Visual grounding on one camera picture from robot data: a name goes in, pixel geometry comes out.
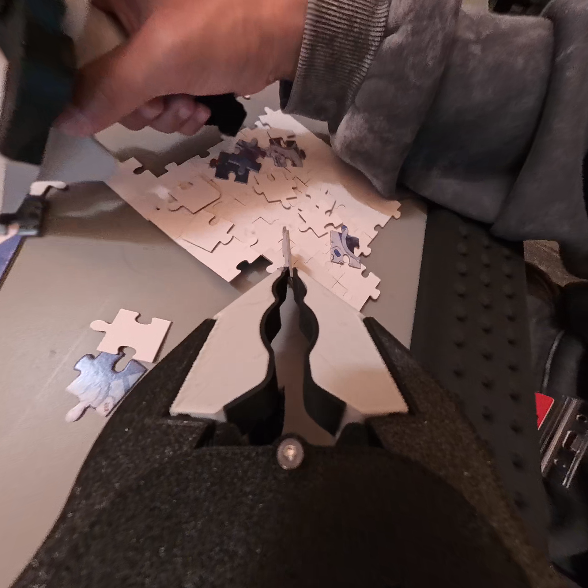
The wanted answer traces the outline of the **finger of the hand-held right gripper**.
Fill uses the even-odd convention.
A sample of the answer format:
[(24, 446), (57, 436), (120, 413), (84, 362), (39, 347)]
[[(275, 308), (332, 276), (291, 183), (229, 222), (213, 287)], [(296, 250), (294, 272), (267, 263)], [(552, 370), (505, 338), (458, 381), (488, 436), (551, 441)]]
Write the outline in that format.
[(48, 208), (47, 193), (51, 189), (64, 190), (68, 184), (59, 180), (36, 181), (30, 188), (18, 210), (18, 226), (20, 228), (42, 228), (43, 218)]

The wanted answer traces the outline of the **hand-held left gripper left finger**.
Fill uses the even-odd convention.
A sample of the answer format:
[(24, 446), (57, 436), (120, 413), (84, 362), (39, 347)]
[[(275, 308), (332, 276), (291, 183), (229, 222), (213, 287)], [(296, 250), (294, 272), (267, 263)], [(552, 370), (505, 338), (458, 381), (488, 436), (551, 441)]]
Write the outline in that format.
[(262, 383), (270, 361), (262, 318), (277, 301), (273, 287), (281, 277), (282, 270), (276, 270), (213, 317), (171, 416), (229, 418), (229, 404)]

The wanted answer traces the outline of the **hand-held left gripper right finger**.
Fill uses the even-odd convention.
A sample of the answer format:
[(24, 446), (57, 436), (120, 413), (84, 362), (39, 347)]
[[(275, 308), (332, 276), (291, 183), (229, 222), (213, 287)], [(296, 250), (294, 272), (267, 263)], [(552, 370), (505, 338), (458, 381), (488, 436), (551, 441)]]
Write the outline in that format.
[(295, 301), (307, 342), (303, 401), (316, 424), (340, 435), (350, 423), (409, 412), (360, 312), (302, 270), (295, 271)]

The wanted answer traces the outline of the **white puzzle piece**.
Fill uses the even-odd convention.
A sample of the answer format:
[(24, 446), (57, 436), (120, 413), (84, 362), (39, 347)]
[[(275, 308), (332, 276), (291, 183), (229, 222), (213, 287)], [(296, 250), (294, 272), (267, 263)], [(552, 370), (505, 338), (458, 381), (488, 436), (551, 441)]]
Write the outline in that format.
[(149, 324), (143, 324), (137, 321), (138, 316), (138, 312), (120, 309), (111, 323), (92, 321), (90, 328), (104, 333), (97, 350), (117, 355), (122, 348), (132, 348), (137, 361), (156, 362), (172, 322), (153, 318)]

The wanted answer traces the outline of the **purple print puzzle piece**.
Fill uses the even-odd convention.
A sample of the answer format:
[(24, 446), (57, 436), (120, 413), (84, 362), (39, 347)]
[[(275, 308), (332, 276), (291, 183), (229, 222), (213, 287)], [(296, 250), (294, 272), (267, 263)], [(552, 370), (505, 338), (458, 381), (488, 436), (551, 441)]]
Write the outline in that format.
[(97, 414), (108, 416), (137, 381), (147, 371), (140, 362), (131, 359), (121, 371), (115, 365), (123, 357), (100, 352), (87, 354), (74, 365), (77, 377), (66, 387), (66, 391), (77, 397), (77, 404), (65, 416), (67, 422), (80, 419), (88, 408)]

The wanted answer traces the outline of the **sheet of joined puzzle pieces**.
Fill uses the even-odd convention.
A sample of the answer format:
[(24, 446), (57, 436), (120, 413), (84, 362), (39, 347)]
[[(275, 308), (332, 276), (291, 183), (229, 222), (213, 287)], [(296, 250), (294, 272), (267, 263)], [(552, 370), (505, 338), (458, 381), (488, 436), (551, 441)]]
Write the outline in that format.
[[(239, 139), (257, 138), (265, 149), (269, 138), (296, 141), (306, 152), (303, 167), (282, 168), (271, 158), (259, 158), (258, 173), (247, 184), (216, 179), (210, 159), (231, 152)], [(265, 108), (253, 128), (244, 128), (234, 140), (210, 148), (206, 158), (196, 156), (169, 164), (156, 177), (130, 158), (120, 163), (107, 186), (167, 237), (226, 281), (240, 272), (239, 265), (265, 258), (271, 272), (283, 265), (282, 228), (289, 229), (292, 263), (306, 271), (358, 311), (380, 294), (380, 278), (364, 274), (363, 257), (391, 218), (399, 219), (401, 204), (383, 199), (370, 182), (344, 163), (333, 149), (295, 118)], [(330, 232), (347, 225), (359, 238), (356, 255), (360, 269), (332, 263)]]

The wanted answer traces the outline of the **person's right hand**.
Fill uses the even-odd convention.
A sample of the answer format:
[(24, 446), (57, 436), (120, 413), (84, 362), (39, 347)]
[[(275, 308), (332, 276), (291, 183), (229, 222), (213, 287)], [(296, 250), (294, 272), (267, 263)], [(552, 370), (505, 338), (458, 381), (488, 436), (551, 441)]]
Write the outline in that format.
[(125, 43), (84, 66), (58, 128), (114, 123), (193, 135), (210, 110), (195, 96), (257, 93), (296, 74), (307, 1), (93, 1)]

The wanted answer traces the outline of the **white puzzle tray blue rim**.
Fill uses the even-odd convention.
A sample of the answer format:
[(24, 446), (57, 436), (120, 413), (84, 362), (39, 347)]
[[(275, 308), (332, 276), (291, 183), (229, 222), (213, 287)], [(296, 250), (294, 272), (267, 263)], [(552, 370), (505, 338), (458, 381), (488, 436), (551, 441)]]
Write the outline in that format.
[(24, 239), (24, 236), (18, 234), (1, 236), (1, 285), (16, 260), (24, 244)]

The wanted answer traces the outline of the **grey robot print puzzle piece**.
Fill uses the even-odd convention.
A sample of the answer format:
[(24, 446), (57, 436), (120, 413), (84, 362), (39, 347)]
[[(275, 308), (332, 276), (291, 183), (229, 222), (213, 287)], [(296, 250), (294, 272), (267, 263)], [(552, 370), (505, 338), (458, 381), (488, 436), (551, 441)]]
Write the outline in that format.
[(340, 231), (330, 232), (330, 261), (342, 265), (347, 259), (350, 268), (360, 269), (362, 264), (356, 255), (359, 246), (359, 238), (350, 235), (347, 225), (342, 224)]

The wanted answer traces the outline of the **red tag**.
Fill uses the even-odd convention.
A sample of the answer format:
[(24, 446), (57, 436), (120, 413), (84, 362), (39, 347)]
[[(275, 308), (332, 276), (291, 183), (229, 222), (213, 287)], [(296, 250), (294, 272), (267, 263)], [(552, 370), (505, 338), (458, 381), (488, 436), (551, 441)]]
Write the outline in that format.
[(535, 393), (535, 409), (537, 430), (540, 430), (554, 405), (554, 398), (544, 393)]

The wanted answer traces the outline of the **dark blue red-marked puzzle piece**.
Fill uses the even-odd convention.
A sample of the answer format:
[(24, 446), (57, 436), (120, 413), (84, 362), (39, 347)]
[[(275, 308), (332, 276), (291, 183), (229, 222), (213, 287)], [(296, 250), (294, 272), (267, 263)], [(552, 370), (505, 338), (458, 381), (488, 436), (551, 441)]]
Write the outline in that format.
[(221, 151), (217, 158), (210, 159), (209, 167), (214, 168), (215, 178), (229, 180), (229, 175), (234, 174), (234, 181), (247, 184), (249, 173), (258, 173), (262, 164), (259, 158), (265, 158), (266, 151), (258, 142), (257, 138), (250, 141), (239, 139), (233, 151)]

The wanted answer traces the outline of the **red-eyed robot print puzzle piece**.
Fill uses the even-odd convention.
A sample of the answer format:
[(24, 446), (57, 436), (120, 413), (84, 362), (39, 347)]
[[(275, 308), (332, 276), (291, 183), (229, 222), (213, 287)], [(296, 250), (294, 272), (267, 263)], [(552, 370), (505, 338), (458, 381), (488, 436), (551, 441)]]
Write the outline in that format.
[(281, 137), (269, 138), (269, 145), (265, 148), (265, 157), (271, 158), (275, 166), (287, 168), (303, 167), (306, 152), (298, 147), (296, 141), (285, 141)]

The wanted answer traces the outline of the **metal bracket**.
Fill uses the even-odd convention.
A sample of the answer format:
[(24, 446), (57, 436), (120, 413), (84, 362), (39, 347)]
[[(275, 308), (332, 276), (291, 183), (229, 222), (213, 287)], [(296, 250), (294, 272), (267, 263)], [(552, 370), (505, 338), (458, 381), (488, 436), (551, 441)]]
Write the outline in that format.
[(587, 401), (554, 401), (539, 431), (541, 475), (568, 490), (587, 457)]

